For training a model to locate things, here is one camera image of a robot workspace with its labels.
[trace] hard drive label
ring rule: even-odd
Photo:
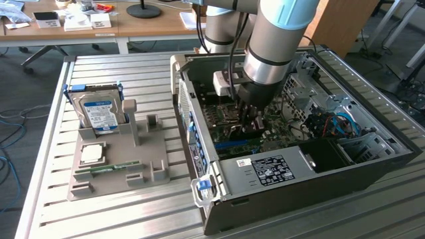
[[[281,155],[252,161],[252,166],[263,186],[295,179]]]
[[[84,107],[95,129],[112,130],[118,127],[118,119],[115,114],[111,112],[111,101],[87,102],[84,103]]]

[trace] orange object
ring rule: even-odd
[[[107,4],[102,4],[102,3],[96,3],[96,9],[110,12],[114,9],[114,5],[107,5]]]

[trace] black stand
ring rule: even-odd
[[[136,18],[154,18],[162,15],[162,10],[156,6],[146,5],[146,1],[140,0],[140,4],[127,8],[127,13]]]

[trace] lamp base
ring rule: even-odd
[[[146,9],[143,9],[142,5],[136,4],[127,8],[127,13],[130,14],[130,16],[134,16],[136,18],[154,18],[162,15],[162,9],[147,4]]]

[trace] aluminum work table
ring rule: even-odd
[[[381,178],[365,191],[215,236],[204,236],[172,105],[170,58],[182,53],[186,52],[82,56],[63,64],[16,239],[423,237],[424,154],[403,169]],[[424,149],[424,128],[332,52],[321,52],[320,55]],[[126,98],[138,101],[136,117],[158,114],[163,119],[172,180],[162,186],[70,202],[67,190],[79,120],[72,105],[63,96],[62,86],[111,84],[116,81],[124,85]],[[321,81],[329,89],[337,87],[328,77],[323,77]]]

